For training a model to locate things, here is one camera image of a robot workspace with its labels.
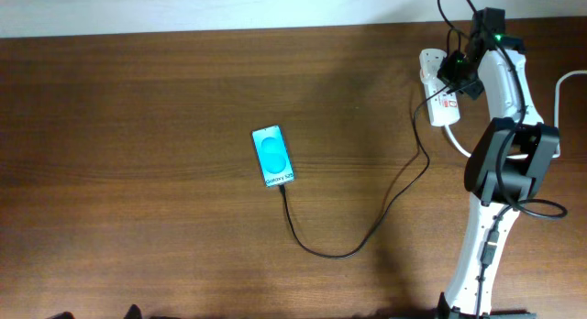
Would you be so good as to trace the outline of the blue screen Galaxy smartphone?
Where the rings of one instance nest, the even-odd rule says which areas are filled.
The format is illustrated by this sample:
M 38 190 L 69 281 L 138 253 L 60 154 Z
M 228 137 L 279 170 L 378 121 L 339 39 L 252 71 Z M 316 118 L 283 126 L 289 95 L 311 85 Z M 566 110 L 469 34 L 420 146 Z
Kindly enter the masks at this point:
M 294 169 L 281 128 L 267 126 L 252 131 L 251 137 L 265 186 L 270 188 L 292 182 Z

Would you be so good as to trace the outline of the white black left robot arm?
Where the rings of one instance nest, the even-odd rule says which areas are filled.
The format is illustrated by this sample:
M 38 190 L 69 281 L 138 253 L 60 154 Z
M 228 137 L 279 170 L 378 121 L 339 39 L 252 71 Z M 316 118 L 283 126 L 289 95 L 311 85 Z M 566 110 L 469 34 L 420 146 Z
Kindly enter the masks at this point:
M 63 311 L 47 316 L 46 319 L 144 319 L 145 315 L 136 305 L 131 304 L 125 310 L 117 311 Z

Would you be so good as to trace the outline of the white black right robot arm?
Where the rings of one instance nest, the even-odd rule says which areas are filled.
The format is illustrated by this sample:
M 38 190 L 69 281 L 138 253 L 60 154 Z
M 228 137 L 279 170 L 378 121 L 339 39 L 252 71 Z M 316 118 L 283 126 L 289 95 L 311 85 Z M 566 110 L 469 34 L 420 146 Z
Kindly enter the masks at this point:
M 485 94 L 490 124 L 469 157 L 464 186 L 470 213 L 458 268 L 441 293 L 437 318 L 491 318 L 492 288 L 505 240 L 536 197 L 559 146 L 559 129 L 533 106 L 522 39 L 505 33 L 503 9 L 472 16 L 465 52 L 445 58 L 437 78 L 451 93 Z

